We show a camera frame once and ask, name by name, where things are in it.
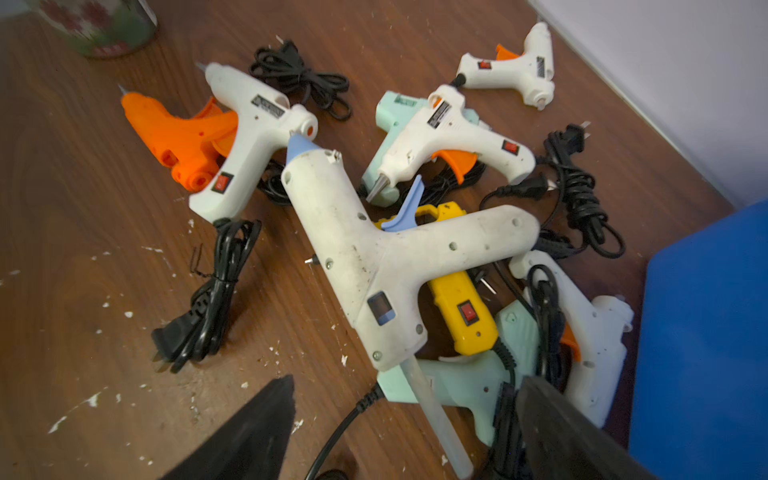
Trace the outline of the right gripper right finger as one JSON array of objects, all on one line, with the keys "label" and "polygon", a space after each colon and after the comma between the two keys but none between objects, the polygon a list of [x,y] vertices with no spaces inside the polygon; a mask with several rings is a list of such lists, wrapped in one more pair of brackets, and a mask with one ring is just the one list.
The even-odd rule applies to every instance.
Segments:
[{"label": "right gripper right finger", "polygon": [[654,477],[540,377],[523,380],[516,409],[535,479]]}]

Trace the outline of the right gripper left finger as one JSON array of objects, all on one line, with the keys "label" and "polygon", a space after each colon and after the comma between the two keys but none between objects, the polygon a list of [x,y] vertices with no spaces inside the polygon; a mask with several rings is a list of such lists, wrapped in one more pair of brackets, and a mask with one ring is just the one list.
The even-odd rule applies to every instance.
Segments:
[{"label": "right gripper left finger", "polygon": [[291,375],[271,380],[166,479],[277,479],[296,414]]}]

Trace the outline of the large white glue gun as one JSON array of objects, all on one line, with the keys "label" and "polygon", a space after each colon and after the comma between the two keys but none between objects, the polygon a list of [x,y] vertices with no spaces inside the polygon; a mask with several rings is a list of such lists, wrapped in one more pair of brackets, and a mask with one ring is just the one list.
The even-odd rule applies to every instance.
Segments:
[{"label": "large white glue gun", "polygon": [[281,181],[348,322],[372,365],[411,361],[428,339],[421,286],[448,274],[523,255],[540,225],[510,205],[386,232],[375,226],[339,152],[296,134]]}]

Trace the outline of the white glue gun orange trigger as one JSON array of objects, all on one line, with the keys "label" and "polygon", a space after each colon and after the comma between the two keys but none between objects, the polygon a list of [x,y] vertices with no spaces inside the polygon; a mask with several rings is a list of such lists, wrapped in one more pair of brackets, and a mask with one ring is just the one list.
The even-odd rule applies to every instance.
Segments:
[{"label": "white glue gun orange trigger", "polygon": [[492,130],[470,123],[462,115],[466,99],[455,87],[441,85],[406,124],[385,152],[379,177],[366,201],[373,200],[387,186],[397,186],[416,176],[417,171],[440,151],[461,151],[501,173],[510,185],[528,177],[536,166],[526,146]]}]

